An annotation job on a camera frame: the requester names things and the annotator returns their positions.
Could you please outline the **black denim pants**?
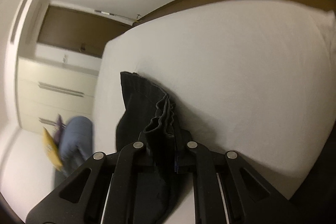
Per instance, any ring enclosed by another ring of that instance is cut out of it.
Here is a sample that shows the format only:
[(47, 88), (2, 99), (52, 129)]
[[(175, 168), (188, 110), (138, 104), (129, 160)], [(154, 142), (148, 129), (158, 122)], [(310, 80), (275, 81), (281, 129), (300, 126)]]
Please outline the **black denim pants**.
[(125, 112), (116, 128), (116, 148), (141, 141), (150, 161), (138, 177), (133, 222), (163, 223), (187, 183), (180, 164), (192, 136), (181, 128), (167, 91), (137, 73), (121, 72), (120, 81)]

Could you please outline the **yellow cushion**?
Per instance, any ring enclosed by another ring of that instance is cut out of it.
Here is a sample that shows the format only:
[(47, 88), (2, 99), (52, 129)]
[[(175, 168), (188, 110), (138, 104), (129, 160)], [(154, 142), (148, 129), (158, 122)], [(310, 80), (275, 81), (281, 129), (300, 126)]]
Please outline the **yellow cushion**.
[(60, 160), (59, 154), (58, 154), (58, 148), (54, 142), (54, 139), (49, 134), (48, 130), (44, 127), (43, 133), (43, 145), (46, 152), (46, 155), (52, 165), (55, 167), (56, 170), (61, 171), (63, 167), (63, 163)]

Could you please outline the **blue folded quilt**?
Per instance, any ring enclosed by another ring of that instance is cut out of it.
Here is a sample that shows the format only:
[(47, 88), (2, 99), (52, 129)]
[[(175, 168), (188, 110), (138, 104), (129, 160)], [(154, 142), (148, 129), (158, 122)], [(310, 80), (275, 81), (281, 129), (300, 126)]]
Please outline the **blue folded quilt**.
[(73, 117), (67, 123), (58, 148), (60, 170), (55, 170), (54, 188), (59, 186), (93, 154), (93, 123), (87, 117)]

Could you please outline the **purple cushion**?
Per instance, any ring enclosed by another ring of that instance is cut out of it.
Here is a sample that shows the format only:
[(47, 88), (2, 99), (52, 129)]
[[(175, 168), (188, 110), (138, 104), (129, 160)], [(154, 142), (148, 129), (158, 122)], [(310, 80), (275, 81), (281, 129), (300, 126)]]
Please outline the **purple cushion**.
[(59, 114), (54, 128), (54, 142), (56, 145), (59, 145), (63, 131), (64, 131), (64, 123), (62, 116)]

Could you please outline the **white bed mattress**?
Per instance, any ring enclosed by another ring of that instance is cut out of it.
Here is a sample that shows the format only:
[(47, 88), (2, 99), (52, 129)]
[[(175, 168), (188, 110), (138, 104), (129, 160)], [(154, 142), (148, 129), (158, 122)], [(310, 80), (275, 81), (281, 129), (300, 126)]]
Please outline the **white bed mattress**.
[[(335, 124), (335, 13), (293, 2), (219, 2), (132, 28), (105, 47), (93, 107), (94, 148), (116, 148), (125, 112), (121, 72), (167, 91), (181, 128), (210, 151), (238, 152), (287, 200), (313, 168)], [(134, 170), (149, 166), (146, 145)], [(196, 223), (193, 175), (163, 223)]]

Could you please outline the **cream wardrobe cabinet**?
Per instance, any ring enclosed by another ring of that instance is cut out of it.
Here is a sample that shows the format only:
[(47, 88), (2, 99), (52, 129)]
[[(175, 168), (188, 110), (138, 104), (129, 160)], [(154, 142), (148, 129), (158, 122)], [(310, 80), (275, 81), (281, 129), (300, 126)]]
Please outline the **cream wardrobe cabinet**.
[(19, 57), (17, 113), (22, 129), (42, 133), (56, 125), (58, 116), (92, 119), (98, 71), (43, 59)]

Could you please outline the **brown wooden door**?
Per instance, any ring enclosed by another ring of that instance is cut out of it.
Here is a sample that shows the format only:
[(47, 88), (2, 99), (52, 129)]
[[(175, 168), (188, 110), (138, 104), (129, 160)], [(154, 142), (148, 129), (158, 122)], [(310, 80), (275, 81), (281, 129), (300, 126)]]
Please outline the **brown wooden door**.
[(130, 29), (113, 19), (50, 5), (38, 42), (100, 58), (107, 42)]

